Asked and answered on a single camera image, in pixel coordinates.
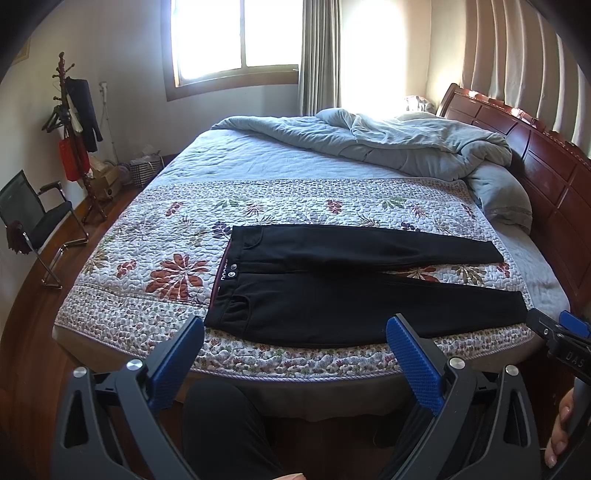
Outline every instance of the basket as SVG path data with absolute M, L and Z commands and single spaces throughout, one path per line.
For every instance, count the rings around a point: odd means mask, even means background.
M 159 155 L 136 158 L 129 162 L 129 170 L 134 186 L 144 188 L 164 168 L 164 161 Z

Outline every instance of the screw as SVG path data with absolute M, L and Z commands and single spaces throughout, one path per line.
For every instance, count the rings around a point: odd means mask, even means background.
M 82 378 L 88 373 L 85 367 L 76 367 L 72 373 L 76 378 Z
M 505 367 L 505 372 L 507 372 L 512 377 L 519 375 L 519 369 L 515 365 L 507 365 Z
M 449 366 L 455 368 L 456 370 L 461 370 L 466 366 L 466 362 L 455 356 L 454 358 L 450 359 Z
M 127 370 L 139 370 L 144 366 L 144 363 L 139 358 L 134 358 L 127 362 Z

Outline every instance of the curtain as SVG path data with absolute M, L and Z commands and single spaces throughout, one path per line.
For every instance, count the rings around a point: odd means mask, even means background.
M 340 0 L 304 0 L 298 99 L 301 115 L 340 106 Z
M 462 86 L 540 118 L 591 155 L 591 86 L 525 0 L 467 0 Z

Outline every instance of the picture frame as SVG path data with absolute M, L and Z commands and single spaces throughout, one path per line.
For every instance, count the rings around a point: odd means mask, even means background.
M 31 49 L 31 38 L 29 37 L 22 48 L 18 51 L 17 56 L 11 63 L 11 66 L 16 65 L 17 63 L 22 62 L 29 58 L 29 51 Z

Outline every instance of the chair armrest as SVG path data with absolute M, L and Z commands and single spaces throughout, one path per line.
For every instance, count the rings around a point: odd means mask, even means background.
M 64 191 L 61 189 L 61 182 L 60 181 L 54 181 L 52 183 L 48 183 L 47 185 L 44 185 L 43 187 L 41 187 L 39 189 L 39 193 L 37 193 L 37 195 L 41 195 L 42 193 L 48 192 L 51 189 L 59 190 L 61 197 L 64 199 L 64 202 L 67 201 Z
M 52 183 L 48 183 L 47 185 L 44 185 L 43 187 L 41 187 L 39 189 L 39 194 L 45 193 L 51 189 L 58 189 L 61 190 L 61 182 L 60 181 L 54 181 Z

